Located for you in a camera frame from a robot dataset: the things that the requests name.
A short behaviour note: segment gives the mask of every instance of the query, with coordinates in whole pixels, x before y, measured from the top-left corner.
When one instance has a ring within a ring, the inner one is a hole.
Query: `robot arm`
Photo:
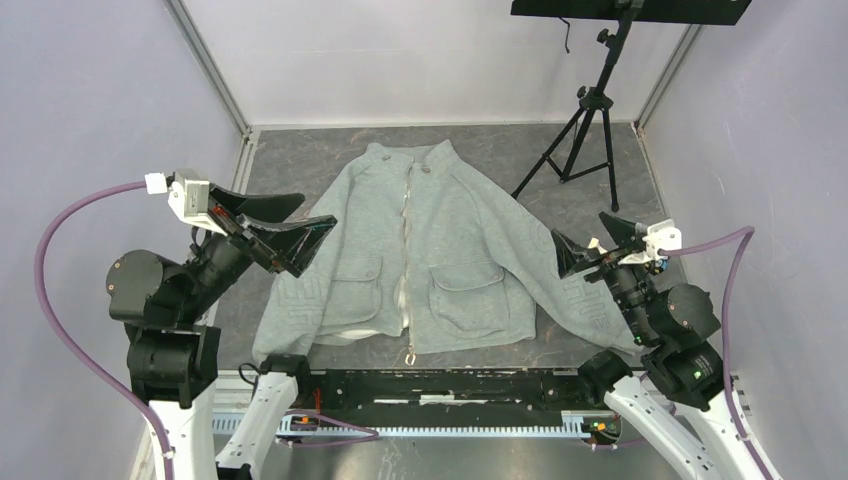
[[[553,231],[560,275],[596,268],[586,279],[606,283],[634,342],[653,349],[641,359],[648,378],[675,402],[701,440],[660,408],[611,351],[601,352],[578,370],[589,398],[632,424],[683,478],[779,479],[757,439],[752,434],[740,439],[737,434],[725,401],[722,359],[707,341],[721,328],[709,294],[685,283],[658,292],[651,281],[651,275],[665,269],[661,251],[680,248],[680,231],[670,220],[645,227],[604,213],[600,217],[618,248],[585,249]],[[733,408],[739,411],[738,397],[732,395]],[[750,432],[744,415],[741,421]],[[746,442],[762,459],[762,468]]]
[[[262,363],[248,413],[216,457],[212,407],[221,331],[196,322],[253,263],[299,277],[336,220],[282,223],[303,195],[239,195],[191,170],[145,180],[148,193],[168,195],[177,218],[208,233],[183,264],[135,250],[109,270],[109,315],[130,338],[132,391],[165,426],[172,451],[164,455],[173,459],[175,478],[256,480],[280,419],[298,396],[303,358],[272,355]],[[165,478],[163,454],[153,444],[157,476]]]

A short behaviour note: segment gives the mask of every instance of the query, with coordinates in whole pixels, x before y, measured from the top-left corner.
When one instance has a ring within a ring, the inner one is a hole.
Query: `cable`
[[[120,380],[104,370],[103,367],[101,367],[93,358],[88,356],[82,347],[80,347],[74,339],[71,338],[70,334],[68,334],[68,331],[62,326],[62,323],[53,311],[53,306],[50,304],[50,299],[47,296],[47,285],[44,282],[44,263],[47,258],[47,247],[50,245],[50,240],[59,229],[59,226],[61,226],[68,217],[97,200],[111,197],[112,195],[117,195],[119,193],[129,192],[131,190],[139,190],[145,187],[146,185],[144,182],[135,182],[108,188],[101,192],[89,195],[82,200],[78,200],[54,218],[53,221],[50,222],[50,225],[47,226],[47,229],[44,230],[44,234],[41,236],[41,240],[39,240],[38,247],[35,250],[35,295],[38,297],[38,304],[41,306],[41,311],[44,312],[44,316],[47,317],[47,323],[50,324],[50,328],[53,329],[53,332],[56,333],[56,336],[59,337],[59,340],[65,344],[68,350],[70,350],[71,353],[73,353],[86,367],[94,372],[95,375],[100,377],[112,388],[117,390],[118,393],[123,395],[124,398],[129,400],[130,403],[132,403],[133,406],[135,406],[135,408],[144,415],[147,421],[150,422],[150,425],[153,427],[153,431],[156,432],[156,438],[159,441],[159,446],[162,449],[163,460],[165,462],[165,479],[174,480],[173,452],[171,451],[171,444],[168,441],[168,435],[165,433],[165,426],[162,424],[162,420],[158,415],[156,415],[156,412],[152,408],[145,405],[144,402],[142,402],[140,398],[136,397],[130,389],[125,387]]]
[[[239,378],[241,378],[241,381],[242,381],[242,382],[244,382],[244,383],[246,383],[246,384],[248,384],[248,385],[252,385],[254,388],[256,388],[256,382],[257,382],[257,381],[256,381],[256,380],[254,380],[254,381],[252,381],[252,382],[251,382],[250,380],[248,380],[248,379],[247,379],[247,377],[245,377],[245,376],[244,376],[244,371],[242,371],[242,368],[244,368],[244,367],[250,367],[250,369],[251,369],[251,370],[253,370],[254,372],[256,372],[257,377],[258,377],[259,375],[261,375],[261,374],[259,373],[259,368],[258,368],[256,365],[254,365],[254,364],[252,364],[252,363],[250,363],[250,362],[244,362],[244,363],[242,363],[241,365],[239,365],[239,367],[238,367]]]
[[[597,433],[600,434],[602,437],[608,439],[608,440],[612,440],[613,442],[617,442],[621,437],[624,436],[624,421],[622,421],[620,419],[613,419],[613,423],[616,422],[616,421],[618,421],[618,435],[610,435],[605,430],[598,430]]]
[[[194,225],[191,227],[191,243],[197,248],[200,248],[200,244],[197,243],[197,232],[200,230],[200,227]]]
[[[568,23],[568,20],[566,20],[562,17],[558,17],[558,18],[562,23],[568,25],[568,28],[565,30],[565,53],[568,54],[568,53],[571,53],[571,50],[568,49],[568,34],[571,33],[571,24]]]
[[[377,430],[360,427],[358,425],[353,425],[351,423],[343,422],[341,420],[336,420],[334,418],[330,418],[326,415],[322,415],[320,413],[310,412],[308,410],[289,410],[286,412],[286,415],[301,415],[305,417],[317,418],[318,420],[322,420],[327,423],[331,423],[338,427],[347,428],[350,430],[356,430],[357,432],[367,433],[368,436],[365,437],[356,437],[356,438],[346,438],[344,440],[338,440],[335,442],[324,442],[324,443],[293,443],[289,442],[289,445],[295,448],[324,448],[324,447],[340,447],[342,445],[352,445],[354,443],[363,443],[363,442],[372,442],[380,438],[380,432]]]
[[[730,293],[733,290],[733,283],[736,280],[736,271],[739,270],[739,264],[742,263],[742,255],[745,253],[745,248],[748,246],[748,243],[751,241],[751,237],[753,236],[754,227],[747,226],[740,228],[729,235],[725,235],[718,240],[713,240],[712,242],[707,242],[694,247],[681,248],[679,250],[659,250],[658,253],[660,255],[667,255],[670,257],[680,257],[720,247],[742,237],[742,241],[739,242],[739,246],[736,248],[736,255],[733,257],[733,262],[730,264],[730,273],[727,275],[727,283],[724,286],[724,296],[721,299],[721,350],[724,359],[722,365],[724,399],[727,402],[727,408],[730,410],[730,416],[733,418],[733,423],[736,425],[736,431],[739,433],[739,438],[742,439],[742,443],[745,444],[745,448],[748,449],[748,452],[751,454],[751,457],[754,459],[754,463],[757,464],[757,468],[760,469],[760,473],[763,474],[763,477],[771,480],[773,478],[771,472],[769,472],[768,467],[766,467],[766,464],[762,457],[760,457],[757,449],[754,448],[754,445],[748,440],[748,432],[742,425],[742,419],[739,415],[739,411],[736,410],[736,405],[733,404],[733,383],[730,379],[730,327],[728,326],[728,321],[730,320]]]

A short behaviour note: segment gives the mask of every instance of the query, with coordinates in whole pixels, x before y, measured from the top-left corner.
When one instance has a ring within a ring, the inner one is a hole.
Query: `black monitor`
[[[637,0],[513,0],[512,14],[527,17],[618,20]],[[751,0],[644,0],[637,22],[736,25]]]

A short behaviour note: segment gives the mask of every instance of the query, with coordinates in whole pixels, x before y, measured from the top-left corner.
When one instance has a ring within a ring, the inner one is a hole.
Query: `tripod leg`
[[[549,146],[548,149],[545,150],[545,153],[542,154],[542,157],[539,158],[539,161],[536,162],[536,165],[533,165],[533,168],[530,169],[530,173],[528,173],[527,176],[524,177],[524,180],[521,181],[521,183],[518,185],[518,188],[516,188],[515,191],[512,192],[512,198],[518,199],[518,195],[521,194],[521,191],[524,190],[524,187],[526,187],[528,183],[530,183],[530,179],[532,179],[533,176],[536,175],[536,172],[538,172],[539,169],[542,168],[542,164],[544,164],[545,162],[551,164],[551,166],[554,168],[554,171],[557,172],[557,175],[562,174],[559,167],[557,167],[554,161],[551,160],[551,154],[554,153],[556,147],[558,147],[559,144],[562,143],[562,140],[565,138],[565,135],[568,133],[569,130],[574,127],[574,124],[577,123],[577,120],[580,118],[580,115],[582,115],[583,112],[585,112],[583,107],[577,109],[577,112],[571,117],[571,120],[569,120],[568,123],[565,124],[565,127],[563,127],[562,131],[559,132],[557,138],[555,138],[554,142],[551,143],[551,146]]]
[[[580,153],[580,147],[583,146],[583,140],[586,138],[586,133],[589,132],[589,125],[592,124],[592,118],[594,116],[595,109],[591,108],[586,111],[586,116],[583,118],[580,130],[577,131],[577,138],[574,139],[574,145],[571,146],[571,152],[568,154],[568,160],[566,160],[565,166],[562,168],[562,173],[559,176],[560,183],[568,181],[568,176],[571,175],[574,162],[577,160],[577,154]]]
[[[604,142],[607,144],[607,168],[610,172],[610,197],[612,198],[610,208],[613,212],[617,212],[618,193],[615,191],[615,163],[612,159],[612,133],[610,132],[609,110],[606,108],[601,110],[601,115],[604,117]]]

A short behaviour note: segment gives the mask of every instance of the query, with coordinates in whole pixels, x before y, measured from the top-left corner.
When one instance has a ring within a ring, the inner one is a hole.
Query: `white wall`
[[[0,477],[127,478],[143,422],[47,326],[35,246],[71,202],[150,171],[193,165],[232,181],[239,138],[164,2],[0,5]],[[57,314],[124,381],[127,339],[104,280],[135,248],[185,258],[189,231],[164,202],[134,192],[89,207],[48,254]]]
[[[647,126],[685,243],[757,228],[732,304],[733,365],[784,478],[845,478],[848,3],[755,1],[708,28]],[[735,248],[692,257],[720,296]]]
[[[594,84],[615,22],[510,16],[510,0],[186,0],[254,125],[554,121]],[[680,25],[636,25],[609,95],[633,120]]]

